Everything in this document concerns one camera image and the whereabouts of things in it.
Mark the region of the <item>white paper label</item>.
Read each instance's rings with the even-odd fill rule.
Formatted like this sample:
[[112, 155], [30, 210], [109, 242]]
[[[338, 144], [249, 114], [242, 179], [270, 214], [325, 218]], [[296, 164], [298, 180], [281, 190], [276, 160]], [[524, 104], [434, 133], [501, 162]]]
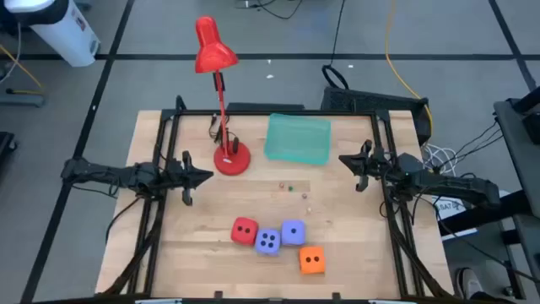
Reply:
[[[439, 220], [443, 220], [453, 215], [463, 213], [467, 210], [465, 204], [459, 198], [448, 198], [448, 197], [438, 197], [433, 196], [433, 203], [439, 211]], [[451, 234], [441, 237], [442, 241], [447, 241], [455, 237], [468, 236], [471, 234], [476, 234], [478, 232], [477, 228], [471, 228], [464, 231], [453, 231]]]

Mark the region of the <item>grey side table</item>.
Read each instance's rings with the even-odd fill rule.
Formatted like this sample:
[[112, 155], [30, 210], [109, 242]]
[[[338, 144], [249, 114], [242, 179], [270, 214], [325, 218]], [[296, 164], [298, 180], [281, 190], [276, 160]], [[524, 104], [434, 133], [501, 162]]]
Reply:
[[524, 123], [532, 114], [540, 116], [540, 86], [521, 99], [495, 102], [494, 111], [531, 212], [540, 217], [540, 144]]

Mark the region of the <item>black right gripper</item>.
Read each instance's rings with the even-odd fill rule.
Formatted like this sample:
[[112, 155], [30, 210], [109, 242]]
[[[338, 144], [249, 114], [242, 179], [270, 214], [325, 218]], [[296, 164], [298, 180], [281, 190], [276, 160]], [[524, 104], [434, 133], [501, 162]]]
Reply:
[[359, 154], [339, 155], [338, 158], [354, 176], [359, 176], [359, 183], [356, 185], [358, 192], [363, 192], [368, 187], [368, 176], [380, 178], [383, 170], [388, 167], [384, 149], [373, 146], [369, 139], [365, 140]]

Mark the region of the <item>red desk lamp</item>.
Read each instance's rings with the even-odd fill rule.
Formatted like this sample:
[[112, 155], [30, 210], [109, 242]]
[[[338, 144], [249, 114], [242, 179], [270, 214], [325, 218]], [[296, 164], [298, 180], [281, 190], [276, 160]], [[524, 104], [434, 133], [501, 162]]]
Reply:
[[230, 139], [224, 104], [224, 79], [221, 71], [236, 65], [239, 59], [222, 42], [217, 23], [213, 17], [199, 17], [196, 20], [195, 29], [199, 42], [195, 72], [213, 74], [214, 87], [219, 98], [221, 132], [218, 136], [219, 147], [214, 152], [213, 162], [220, 173], [226, 176], [238, 176], [250, 165], [251, 152], [236, 135]]

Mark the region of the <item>orange foam die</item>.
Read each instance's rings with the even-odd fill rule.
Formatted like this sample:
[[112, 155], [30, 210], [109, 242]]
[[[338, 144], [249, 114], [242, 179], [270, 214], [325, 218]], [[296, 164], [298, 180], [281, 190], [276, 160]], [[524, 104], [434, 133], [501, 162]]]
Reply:
[[323, 247], [302, 247], [299, 250], [302, 274], [324, 274], [326, 270]]

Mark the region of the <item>black metal table frame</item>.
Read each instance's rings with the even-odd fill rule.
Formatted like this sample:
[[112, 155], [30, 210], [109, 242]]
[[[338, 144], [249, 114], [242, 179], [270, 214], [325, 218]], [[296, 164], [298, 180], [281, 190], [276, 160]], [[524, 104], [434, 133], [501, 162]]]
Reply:
[[[262, 104], [234, 104], [226, 111], [227, 120], [230, 117], [269, 117], [273, 113], [301, 116], [311, 118], [330, 119], [332, 117], [363, 117], [370, 121], [372, 127], [373, 146], [382, 147], [385, 157], [390, 159], [397, 157], [394, 143], [390, 111], [323, 111], [306, 110], [299, 105], [262, 105]], [[180, 122], [185, 117], [215, 117], [220, 115], [217, 110], [188, 110], [183, 101], [178, 99], [173, 109], [163, 109], [159, 113], [159, 127], [153, 147], [154, 165], [163, 164], [171, 160], [176, 151], [178, 129]], [[136, 239], [137, 257], [148, 257], [146, 265], [143, 290], [151, 294], [154, 287], [154, 277], [159, 261], [158, 252], [162, 235], [166, 199], [172, 190], [167, 190], [160, 200], [145, 198], [141, 215], [138, 237]], [[414, 295], [424, 298], [427, 291], [435, 297], [449, 298], [450, 294], [435, 280], [427, 268], [420, 262], [413, 238], [413, 228], [409, 219], [410, 214], [406, 202], [394, 201], [390, 198], [386, 184], [382, 182], [383, 209], [386, 209], [387, 223], [391, 236], [391, 254], [395, 270], [397, 272], [397, 286], [402, 297], [407, 297], [408, 284], [414, 286]]]

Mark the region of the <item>grey stand base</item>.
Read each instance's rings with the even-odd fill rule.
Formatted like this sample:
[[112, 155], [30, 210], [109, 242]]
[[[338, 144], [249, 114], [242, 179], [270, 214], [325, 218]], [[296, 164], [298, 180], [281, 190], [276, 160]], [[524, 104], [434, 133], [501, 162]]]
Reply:
[[0, 91], [0, 106], [34, 106], [42, 107], [45, 104], [45, 97], [42, 93], [31, 90]]

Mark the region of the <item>red foam die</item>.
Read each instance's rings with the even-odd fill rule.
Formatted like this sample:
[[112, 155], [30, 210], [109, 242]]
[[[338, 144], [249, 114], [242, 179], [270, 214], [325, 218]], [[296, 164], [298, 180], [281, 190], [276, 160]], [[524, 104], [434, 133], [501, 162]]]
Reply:
[[233, 242], [253, 246], [257, 238], [258, 223], [246, 217], [238, 217], [231, 229], [230, 238]]

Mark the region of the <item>teal translucent plastic bin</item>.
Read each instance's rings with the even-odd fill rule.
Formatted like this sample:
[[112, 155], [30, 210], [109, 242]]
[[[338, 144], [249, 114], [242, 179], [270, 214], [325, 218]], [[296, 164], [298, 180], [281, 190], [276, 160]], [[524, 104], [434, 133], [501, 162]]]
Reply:
[[273, 113], [264, 154], [269, 160], [323, 166], [329, 160], [331, 136], [332, 125], [326, 119]]

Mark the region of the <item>purple foam die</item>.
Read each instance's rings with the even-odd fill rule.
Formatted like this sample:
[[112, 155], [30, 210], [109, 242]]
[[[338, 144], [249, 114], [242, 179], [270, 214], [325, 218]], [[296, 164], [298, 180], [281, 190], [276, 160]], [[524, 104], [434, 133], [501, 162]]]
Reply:
[[256, 234], [255, 250], [257, 253], [278, 256], [281, 246], [281, 235], [278, 230], [260, 229]]
[[285, 220], [281, 227], [281, 242], [285, 246], [305, 244], [305, 222], [303, 220]]

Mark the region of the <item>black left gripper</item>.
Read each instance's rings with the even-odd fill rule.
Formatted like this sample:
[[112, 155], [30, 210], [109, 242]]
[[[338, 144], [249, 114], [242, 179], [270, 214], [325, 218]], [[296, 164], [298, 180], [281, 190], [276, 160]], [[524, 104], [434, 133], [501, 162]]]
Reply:
[[187, 206], [192, 206], [191, 189], [192, 186], [199, 187], [203, 182], [213, 176], [212, 171], [192, 168], [192, 158], [187, 150], [182, 152], [181, 160], [172, 158], [165, 164], [161, 173], [160, 186], [162, 188], [174, 189], [181, 187], [181, 200]]

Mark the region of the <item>person's shoe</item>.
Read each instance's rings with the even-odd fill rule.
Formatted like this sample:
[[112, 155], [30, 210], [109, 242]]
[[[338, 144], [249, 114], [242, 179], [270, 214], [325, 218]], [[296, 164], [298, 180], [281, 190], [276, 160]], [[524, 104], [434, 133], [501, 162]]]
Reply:
[[456, 272], [456, 286], [463, 299], [473, 299], [483, 294], [483, 287], [476, 273], [470, 268], [461, 268]]

